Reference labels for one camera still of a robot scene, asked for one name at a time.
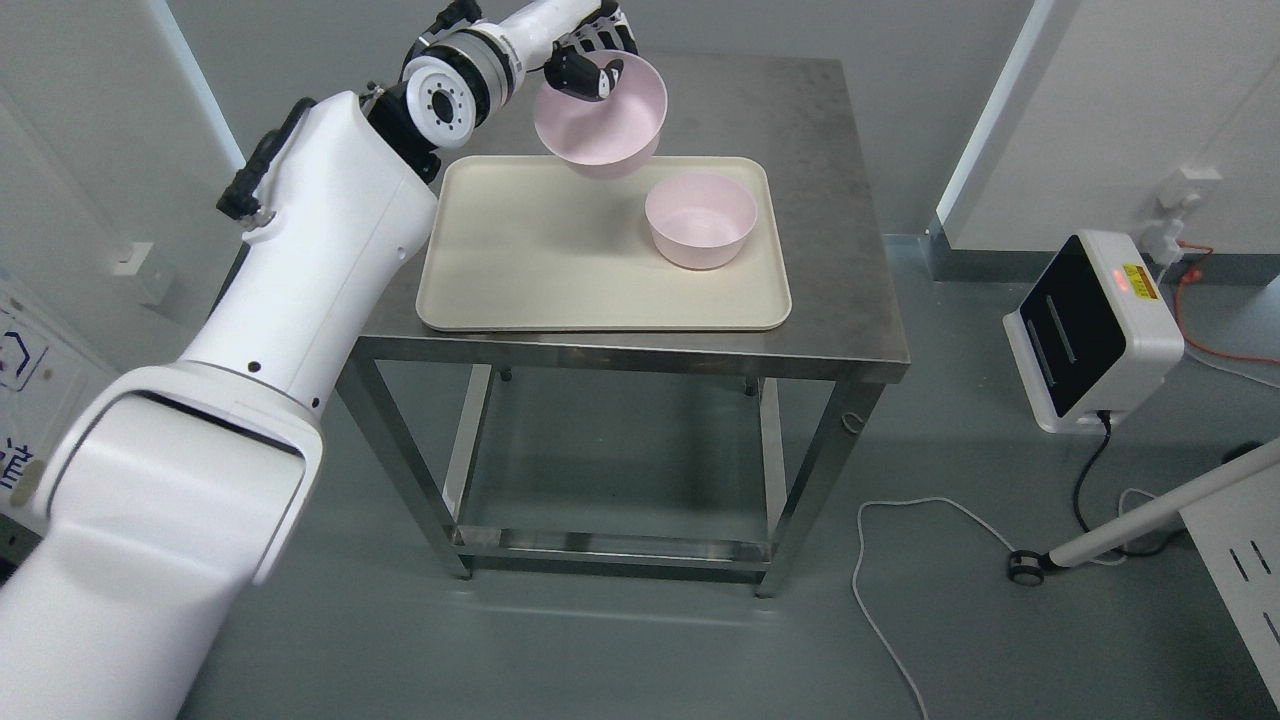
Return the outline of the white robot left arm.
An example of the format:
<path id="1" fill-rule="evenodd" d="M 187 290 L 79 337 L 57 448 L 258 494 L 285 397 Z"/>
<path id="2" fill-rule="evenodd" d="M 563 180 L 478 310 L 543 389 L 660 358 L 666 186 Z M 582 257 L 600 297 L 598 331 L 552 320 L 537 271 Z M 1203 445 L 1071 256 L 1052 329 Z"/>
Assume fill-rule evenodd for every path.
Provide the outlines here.
<path id="1" fill-rule="evenodd" d="M 535 70 L 626 53 L 614 1 L 483 19 L 453 1 L 390 86 L 303 97 L 218 200 L 244 260 L 173 363 L 120 375 L 32 496 L 47 529 L 3 584 L 5 719 L 174 717 L 246 587 L 270 577 L 323 462 L 320 416 L 393 275 L 428 241 L 436 151 Z"/>

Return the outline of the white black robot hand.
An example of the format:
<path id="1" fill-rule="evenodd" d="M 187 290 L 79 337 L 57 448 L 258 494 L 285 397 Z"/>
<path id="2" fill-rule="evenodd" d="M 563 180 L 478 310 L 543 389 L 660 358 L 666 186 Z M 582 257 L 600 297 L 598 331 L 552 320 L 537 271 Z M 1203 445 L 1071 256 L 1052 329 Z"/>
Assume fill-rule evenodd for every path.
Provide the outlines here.
<path id="1" fill-rule="evenodd" d="M 553 42 L 541 68 L 545 85 L 582 102 L 603 102 L 616 90 L 630 56 L 639 56 L 620 3 L 603 1 L 571 33 Z"/>

